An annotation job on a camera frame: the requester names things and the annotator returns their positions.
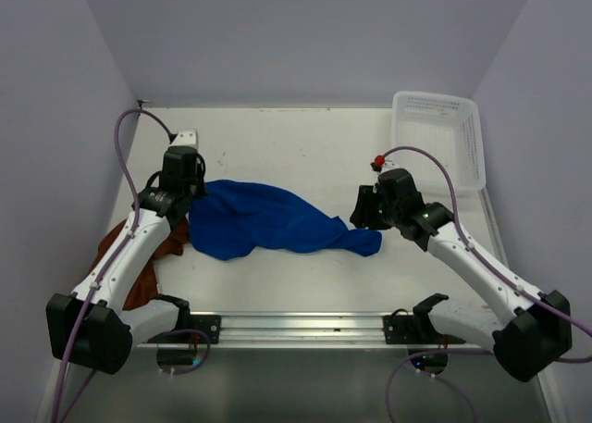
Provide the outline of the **blue towel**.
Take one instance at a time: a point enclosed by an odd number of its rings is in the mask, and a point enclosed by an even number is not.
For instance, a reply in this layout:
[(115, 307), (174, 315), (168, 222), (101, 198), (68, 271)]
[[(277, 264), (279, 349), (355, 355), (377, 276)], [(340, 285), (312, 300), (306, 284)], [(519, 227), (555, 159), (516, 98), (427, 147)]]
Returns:
[(341, 218), (275, 186), (213, 180), (206, 190), (191, 205), (190, 243), (221, 261), (245, 257), (257, 247), (296, 254), (343, 250), (368, 257), (382, 245), (380, 232), (351, 230)]

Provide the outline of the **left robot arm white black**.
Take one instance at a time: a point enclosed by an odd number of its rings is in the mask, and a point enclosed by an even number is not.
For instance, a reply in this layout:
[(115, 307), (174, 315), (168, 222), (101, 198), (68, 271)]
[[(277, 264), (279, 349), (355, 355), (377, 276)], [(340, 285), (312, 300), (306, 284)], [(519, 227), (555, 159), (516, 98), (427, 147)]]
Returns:
[(115, 374), (137, 345), (161, 334), (172, 342), (190, 336), (191, 312), (185, 300), (158, 294), (134, 310), (125, 310), (124, 304), (156, 249), (204, 194), (204, 164), (197, 149), (169, 146), (157, 186), (140, 192), (95, 268), (70, 294), (56, 293), (49, 300), (46, 318), (55, 358)]

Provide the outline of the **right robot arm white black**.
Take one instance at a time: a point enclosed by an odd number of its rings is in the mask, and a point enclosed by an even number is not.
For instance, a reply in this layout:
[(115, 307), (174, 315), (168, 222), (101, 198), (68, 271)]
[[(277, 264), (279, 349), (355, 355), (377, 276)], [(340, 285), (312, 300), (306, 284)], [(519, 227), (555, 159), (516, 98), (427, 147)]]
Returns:
[(358, 229), (396, 229), (454, 271), (486, 303), (484, 310), (434, 293), (408, 317), (386, 325), (422, 342), (454, 337), (492, 353), (513, 378), (528, 382), (572, 347), (571, 306), (558, 291), (544, 293), (521, 279), (470, 237), (441, 203), (427, 203), (403, 168), (381, 172), (358, 189), (351, 223)]

